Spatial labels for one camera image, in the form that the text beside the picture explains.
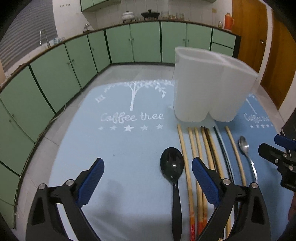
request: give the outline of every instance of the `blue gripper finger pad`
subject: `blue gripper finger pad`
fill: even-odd
[[[78,190],[78,199],[76,201],[77,205],[81,208],[83,205],[88,204],[99,180],[104,173],[104,161],[99,159],[97,164],[90,171],[84,182],[82,183],[80,189]]]
[[[209,203],[213,204],[215,207],[218,207],[220,203],[219,198],[219,189],[208,175],[206,169],[202,165],[202,160],[198,157],[194,158],[192,161],[192,171],[198,181],[202,191],[204,192]]]
[[[282,146],[288,150],[291,150],[291,151],[295,151],[296,150],[296,141],[294,140],[291,140],[287,137],[283,137],[279,134],[277,134],[275,137],[274,137],[274,143],[279,145],[279,146]]]

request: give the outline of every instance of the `black plastic spoon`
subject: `black plastic spoon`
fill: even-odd
[[[160,168],[163,175],[173,183],[172,231],[174,241],[180,241],[182,234],[182,211],[178,179],[184,169],[184,159],[181,152],[174,147],[165,149],[160,158]]]

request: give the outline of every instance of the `green cabinet door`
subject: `green cabinet door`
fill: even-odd
[[[88,37],[96,69],[100,72],[110,64],[104,31],[89,34]]]
[[[31,63],[31,67],[43,93],[56,112],[80,91],[64,44],[40,56]]]
[[[106,29],[112,63],[133,62],[130,26]]]
[[[185,47],[186,24],[161,22],[163,62],[175,63],[175,47]]]
[[[212,43],[211,51],[222,53],[231,57],[233,55],[233,49],[215,43]]]
[[[77,79],[83,88],[97,74],[87,35],[67,42],[66,47]]]
[[[210,50],[212,28],[187,24],[187,47]]]
[[[91,6],[93,6],[93,0],[80,0],[81,1],[81,10],[85,10]]]
[[[0,199],[0,213],[7,225],[13,228],[13,205],[8,204]]]
[[[234,48],[235,35],[220,31],[218,29],[213,29],[212,42]]]
[[[135,62],[160,62],[159,22],[131,24]]]
[[[19,128],[0,101],[0,161],[21,174],[33,147],[32,140]]]
[[[0,199],[2,201],[14,205],[19,180],[19,176],[0,163]]]
[[[17,124],[33,141],[37,141],[39,134],[54,116],[29,67],[13,78],[1,92],[0,99]]]

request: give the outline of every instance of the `white tree print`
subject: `white tree print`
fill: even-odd
[[[131,82],[121,82],[121,83],[116,83],[116,84],[111,84],[111,85],[108,85],[106,88],[105,88],[105,93],[115,87],[115,86],[119,86],[119,85],[122,85],[122,86],[126,86],[126,87],[129,87],[131,89],[131,106],[130,106],[130,111],[133,111],[133,104],[134,104],[134,101],[135,101],[135,96],[137,94],[137,92],[139,91],[139,89],[141,89],[142,87],[145,87],[145,88],[149,88],[149,87],[153,87],[155,90],[157,90],[159,93],[161,93],[161,97],[164,98],[165,97],[165,86],[174,86],[172,84],[171,81],[169,80],[138,80],[138,81],[131,81]]]

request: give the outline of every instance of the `blue table mat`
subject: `blue table mat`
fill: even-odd
[[[105,162],[105,172],[89,203],[82,207],[98,236],[104,241],[173,240],[173,188],[161,173],[160,156],[170,146],[181,150],[177,132],[177,124],[180,123],[191,166],[187,127],[209,127],[218,147],[213,132],[213,126],[218,126],[232,163],[235,182],[240,184],[236,158],[224,130],[224,126],[228,125],[235,140],[244,135],[250,144],[250,157],[255,163],[259,186],[268,209],[272,240],[276,240],[287,224],[292,192],[280,186],[281,177],[276,167],[258,155],[257,149],[262,142],[276,146],[273,142],[276,131],[259,102],[250,94],[249,103],[244,103],[232,122],[219,123],[207,116],[199,123],[183,123],[174,115],[173,94],[174,82],[168,80],[133,81],[93,88],[63,138],[49,186],[62,185],[67,179],[75,179],[100,157]],[[251,106],[257,113],[255,117]],[[207,165],[203,144],[202,152]],[[241,159],[249,184],[252,182],[250,167],[244,156]],[[226,175],[224,162],[222,166]],[[196,197],[191,168],[190,174]],[[189,240],[190,230],[185,171],[178,184],[183,216],[181,240],[185,241]],[[213,206],[208,204],[208,216],[212,212]],[[61,218],[65,220],[63,222],[69,237],[76,240],[62,211]]]

